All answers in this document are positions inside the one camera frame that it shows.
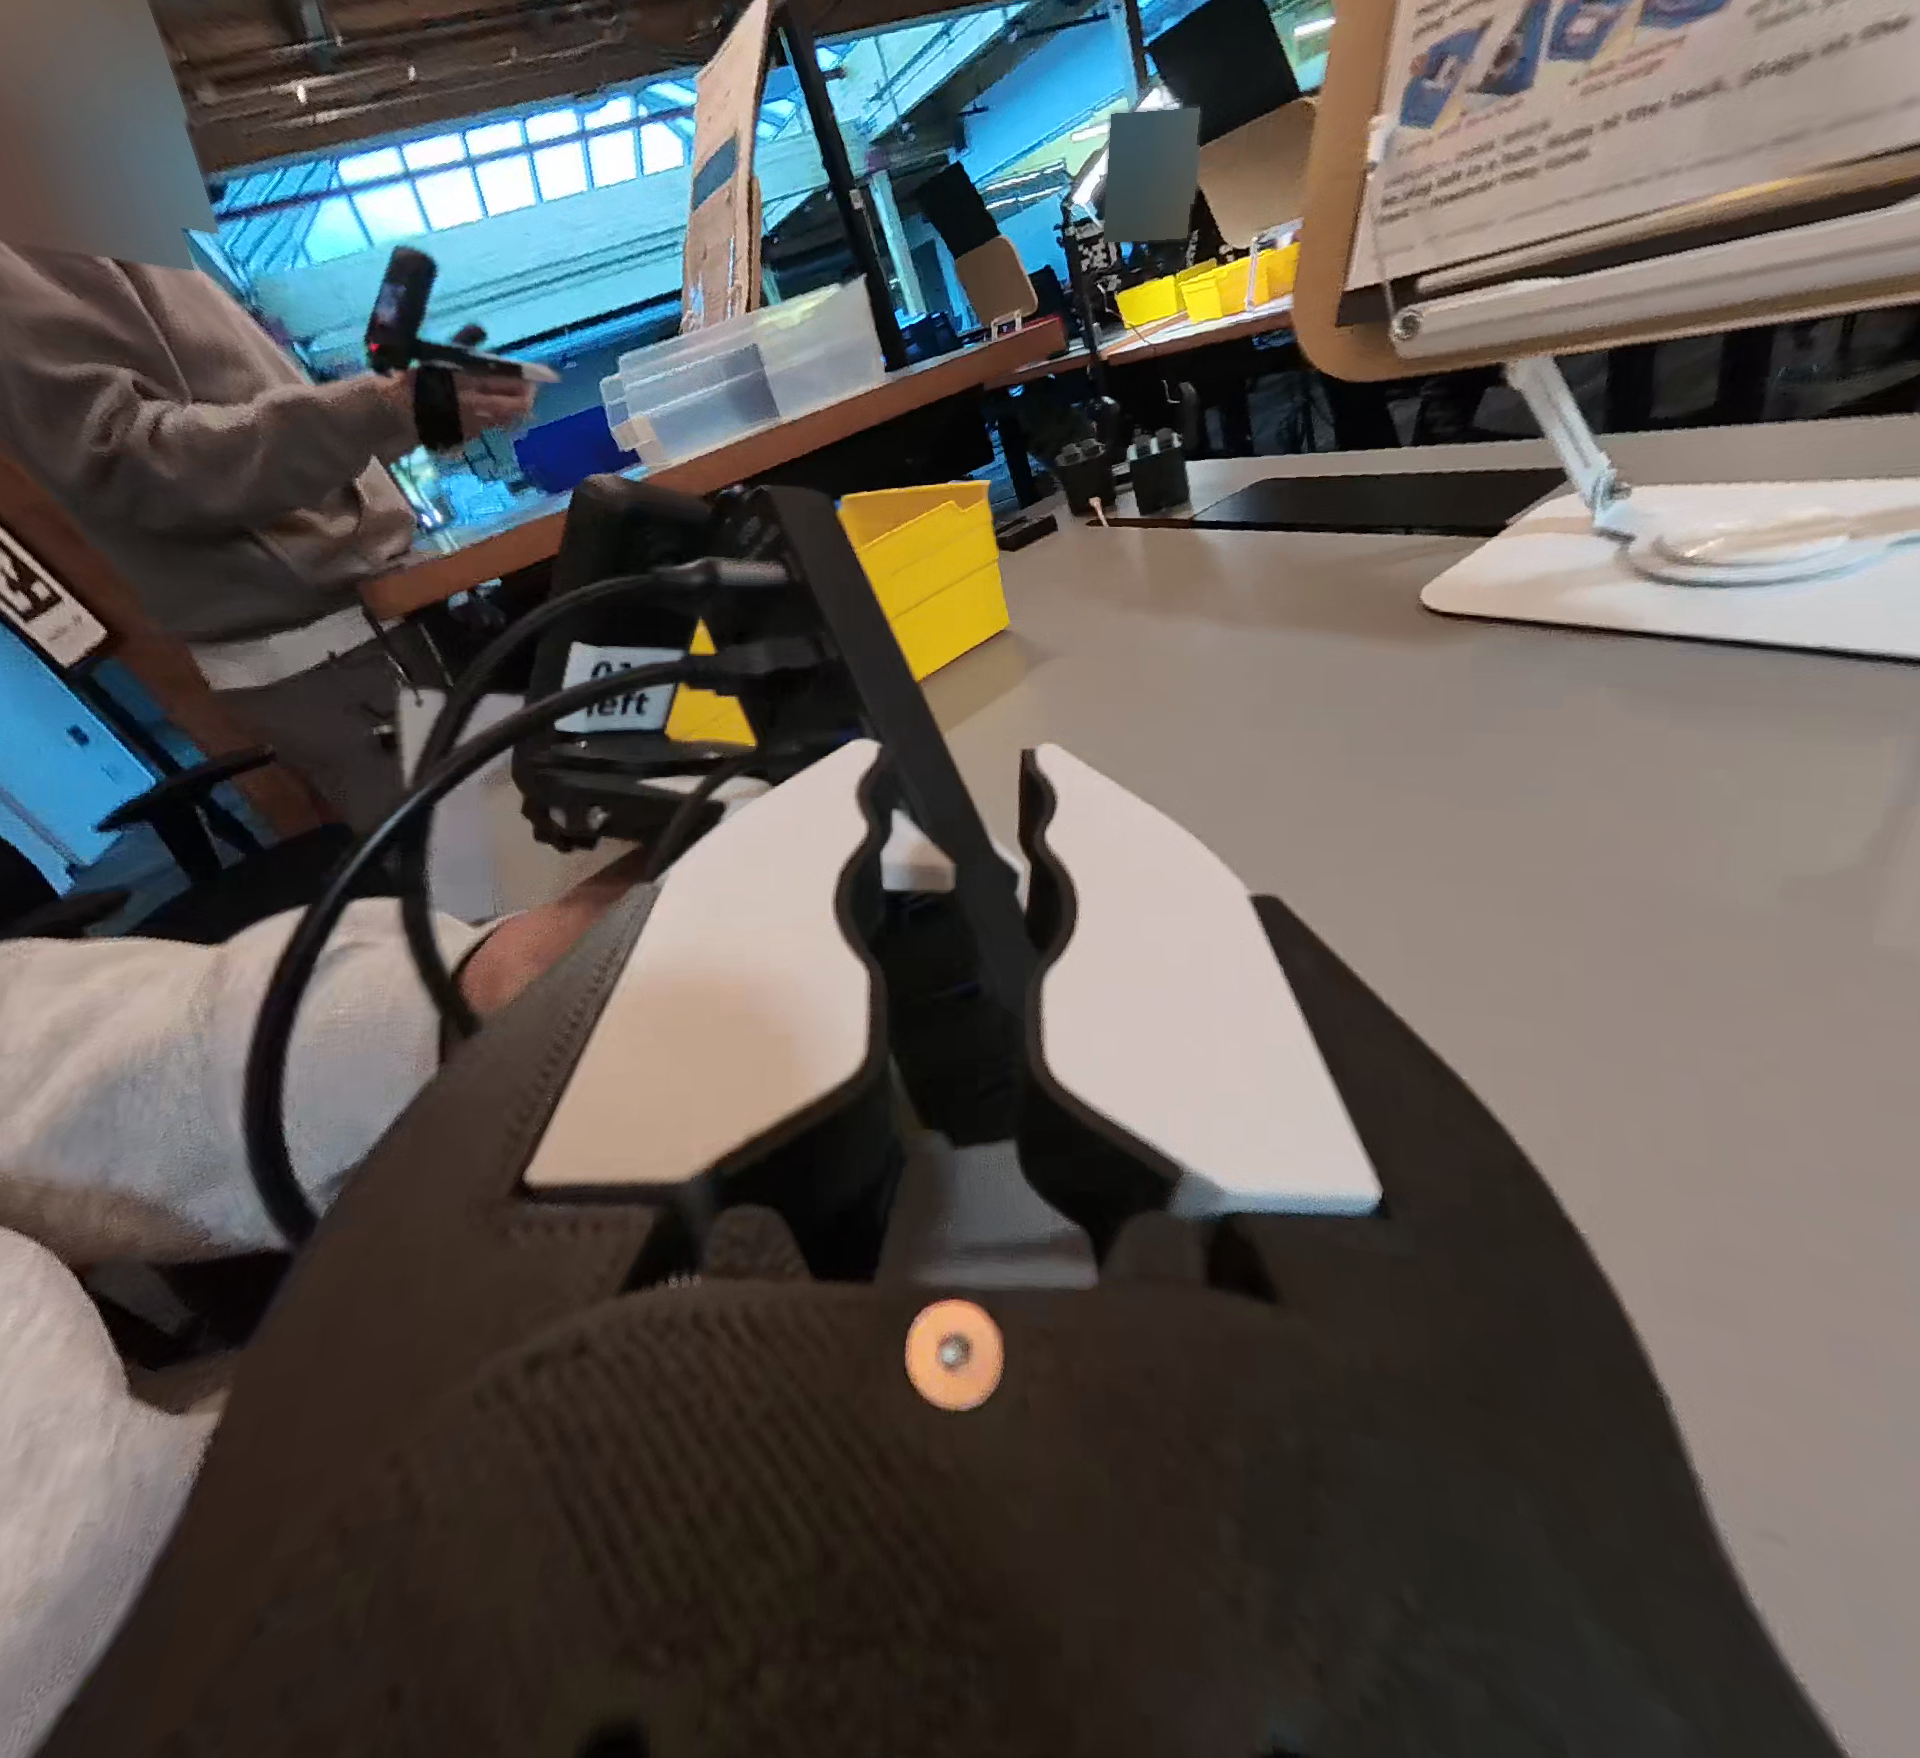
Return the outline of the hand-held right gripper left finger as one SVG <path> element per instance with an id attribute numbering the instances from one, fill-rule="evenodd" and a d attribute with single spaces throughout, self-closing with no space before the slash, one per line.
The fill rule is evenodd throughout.
<path id="1" fill-rule="evenodd" d="M 531 1191 L 672 1191 L 879 1082 L 881 982 L 854 926 L 881 858 L 879 775 L 879 741 L 854 737 L 668 871 Z"/>

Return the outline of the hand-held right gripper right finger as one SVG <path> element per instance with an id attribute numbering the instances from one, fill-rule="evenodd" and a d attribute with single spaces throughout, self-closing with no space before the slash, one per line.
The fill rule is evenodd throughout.
<path id="1" fill-rule="evenodd" d="M 1058 743 L 1021 760 L 1021 1166 L 1078 1221 L 1373 1217 L 1383 1180 L 1255 894 Z"/>

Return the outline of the person's left hand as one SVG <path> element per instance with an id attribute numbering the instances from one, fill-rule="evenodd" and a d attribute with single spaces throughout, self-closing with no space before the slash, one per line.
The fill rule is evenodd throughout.
<path id="1" fill-rule="evenodd" d="M 646 878 L 646 849 L 629 849 L 614 862 L 564 888 L 554 902 L 531 905 L 495 921 L 457 968 L 457 985 L 473 1022 L 504 1012 L 554 966 L 558 966 L 629 891 Z"/>

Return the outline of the blue plastic bin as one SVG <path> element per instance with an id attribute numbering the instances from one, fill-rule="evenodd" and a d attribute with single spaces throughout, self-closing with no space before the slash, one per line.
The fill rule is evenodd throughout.
<path id="1" fill-rule="evenodd" d="M 644 465 L 617 438 L 599 408 L 521 429 L 514 456 L 518 475 L 544 496 L 567 496 L 591 475 L 632 472 Z"/>

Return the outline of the clear plastic bin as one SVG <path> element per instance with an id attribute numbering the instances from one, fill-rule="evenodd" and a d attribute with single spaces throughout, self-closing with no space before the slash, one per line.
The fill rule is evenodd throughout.
<path id="1" fill-rule="evenodd" d="M 869 291 L 852 278 L 622 354 L 602 399 L 617 448 L 655 469 L 883 378 Z"/>

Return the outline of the stacked yellow plastic bins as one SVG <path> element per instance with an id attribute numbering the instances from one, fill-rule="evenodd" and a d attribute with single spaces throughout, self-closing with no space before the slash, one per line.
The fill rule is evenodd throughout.
<path id="1" fill-rule="evenodd" d="M 1008 630 L 988 479 L 854 492 L 836 509 L 917 684 Z"/>

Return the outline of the cardboard sheet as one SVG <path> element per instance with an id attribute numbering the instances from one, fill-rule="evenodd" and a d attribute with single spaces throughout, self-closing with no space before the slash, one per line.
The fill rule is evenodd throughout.
<path id="1" fill-rule="evenodd" d="M 749 0 L 698 72 L 692 186 L 681 253 L 681 332 L 762 305 L 762 186 L 755 133 L 782 0 Z"/>

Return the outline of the small black board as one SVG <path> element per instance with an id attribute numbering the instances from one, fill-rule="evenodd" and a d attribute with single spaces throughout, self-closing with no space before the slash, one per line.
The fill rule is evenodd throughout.
<path id="1" fill-rule="evenodd" d="M 954 264 L 1000 237 L 1000 226 L 961 163 L 933 171 L 917 194 L 917 211 L 936 227 Z"/>

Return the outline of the black pole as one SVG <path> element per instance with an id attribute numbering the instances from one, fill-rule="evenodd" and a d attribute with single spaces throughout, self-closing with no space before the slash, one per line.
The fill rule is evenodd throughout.
<path id="1" fill-rule="evenodd" d="M 881 264 L 881 251 L 871 231 L 869 196 L 862 180 L 852 171 L 840 122 L 829 103 L 829 84 L 817 62 L 815 32 L 807 18 L 803 0 L 776 0 L 782 42 L 787 52 L 787 66 L 799 77 L 803 96 L 803 113 L 815 130 L 815 143 L 824 159 L 829 180 L 829 196 L 840 218 L 840 231 L 852 251 L 854 268 L 869 297 L 869 310 L 879 330 L 881 359 L 889 374 L 906 368 L 906 345 L 893 305 L 893 287 Z"/>

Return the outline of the instruction sheet on white stand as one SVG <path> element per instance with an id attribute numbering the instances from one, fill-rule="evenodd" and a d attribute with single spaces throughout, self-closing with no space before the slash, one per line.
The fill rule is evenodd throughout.
<path id="1" fill-rule="evenodd" d="M 1448 619 L 1918 664 L 1918 416 L 1595 435 L 1557 359 L 1508 384 L 1567 481 L 1424 586 Z"/>

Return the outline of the distant wooden workbench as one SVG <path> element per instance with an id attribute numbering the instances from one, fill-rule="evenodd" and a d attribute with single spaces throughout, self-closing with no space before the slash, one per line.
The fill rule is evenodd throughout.
<path id="1" fill-rule="evenodd" d="M 985 394 L 1021 389 L 1032 382 L 1085 374 L 1098 359 L 1105 371 L 1139 368 L 1156 359 L 1189 355 L 1199 349 L 1229 347 L 1260 337 L 1295 330 L 1295 297 L 1279 297 L 1266 305 L 1252 305 L 1208 321 L 1169 318 L 1146 330 L 1111 330 L 1098 347 L 1069 342 L 1047 355 L 1028 354 L 1012 371 L 994 374 L 984 382 Z"/>

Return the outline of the framed fiducial tag sign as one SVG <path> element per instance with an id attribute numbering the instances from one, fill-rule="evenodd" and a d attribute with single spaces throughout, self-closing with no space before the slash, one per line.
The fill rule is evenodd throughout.
<path id="1" fill-rule="evenodd" d="M 108 644 L 108 624 L 10 529 L 3 529 L 3 619 L 57 670 L 78 670 Z"/>

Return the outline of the LED light panel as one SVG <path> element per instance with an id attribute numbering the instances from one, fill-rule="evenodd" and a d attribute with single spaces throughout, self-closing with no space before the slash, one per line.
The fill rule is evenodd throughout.
<path id="1" fill-rule="evenodd" d="M 1102 227 L 1121 245 L 1169 245 L 1189 237 L 1199 194 L 1196 109 L 1136 109 L 1111 117 Z"/>

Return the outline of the cardboard piece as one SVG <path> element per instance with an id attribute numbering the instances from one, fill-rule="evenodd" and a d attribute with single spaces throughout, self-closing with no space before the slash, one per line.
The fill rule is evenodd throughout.
<path id="1" fill-rule="evenodd" d="M 1232 247 L 1304 217 L 1314 127 L 1316 96 L 1300 96 L 1199 143 L 1199 194 Z"/>

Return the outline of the black flat panel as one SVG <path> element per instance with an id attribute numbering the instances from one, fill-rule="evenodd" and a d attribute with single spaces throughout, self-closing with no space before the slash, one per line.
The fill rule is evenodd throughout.
<path id="1" fill-rule="evenodd" d="M 1196 146 L 1302 99 L 1269 0 L 1206 0 L 1146 42 L 1179 109 L 1196 113 Z"/>

